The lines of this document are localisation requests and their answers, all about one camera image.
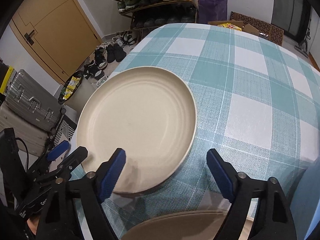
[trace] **cable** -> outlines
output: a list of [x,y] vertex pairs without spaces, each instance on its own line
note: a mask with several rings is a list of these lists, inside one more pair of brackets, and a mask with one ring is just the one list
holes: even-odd
[[17,141],[21,141],[21,142],[23,143],[24,147],[26,148],[26,152],[27,152],[27,162],[26,162],[25,170],[27,171],[28,168],[29,168],[29,152],[28,152],[28,148],[27,148],[26,144],[24,143],[24,141],[23,141],[21,138],[16,137],[16,140],[17,140]]

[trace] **blue gripper pad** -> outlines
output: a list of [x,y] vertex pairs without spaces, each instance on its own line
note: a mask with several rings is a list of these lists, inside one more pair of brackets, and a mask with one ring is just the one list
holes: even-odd
[[69,149],[69,145],[70,143],[66,140],[59,143],[55,148],[48,152],[47,161],[52,162],[56,160],[61,154]]
[[101,202],[103,202],[105,199],[111,196],[111,193],[115,188],[118,178],[124,167],[125,159],[126,159],[125,151],[121,149],[117,157],[113,161],[112,165],[110,166],[107,174],[104,176],[104,178],[101,181],[100,192],[98,195],[98,198],[100,199]]
[[232,182],[225,170],[223,169],[223,167],[221,166],[221,163],[212,153],[212,150],[209,150],[207,152],[207,165],[222,193],[222,196],[228,199],[230,203],[232,203],[235,198],[235,196],[232,193]]

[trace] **window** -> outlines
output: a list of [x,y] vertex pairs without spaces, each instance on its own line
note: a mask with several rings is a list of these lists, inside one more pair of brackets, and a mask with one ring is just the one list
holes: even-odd
[[307,0],[274,0],[271,23],[296,42],[304,40],[311,14]]

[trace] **purple bag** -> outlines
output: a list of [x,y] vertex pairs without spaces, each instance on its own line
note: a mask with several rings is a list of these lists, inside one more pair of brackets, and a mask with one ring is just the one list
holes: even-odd
[[198,23],[208,24],[211,21],[226,21],[228,0],[199,0]]

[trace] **trash bin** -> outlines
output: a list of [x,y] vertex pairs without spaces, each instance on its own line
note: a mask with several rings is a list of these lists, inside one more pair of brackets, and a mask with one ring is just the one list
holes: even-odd
[[78,118],[84,105],[95,92],[95,88],[83,76],[83,71],[75,72],[64,84],[58,99],[60,105],[65,104],[77,111]]
[[208,24],[212,21],[226,21],[228,17],[228,0],[198,0],[198,23]]

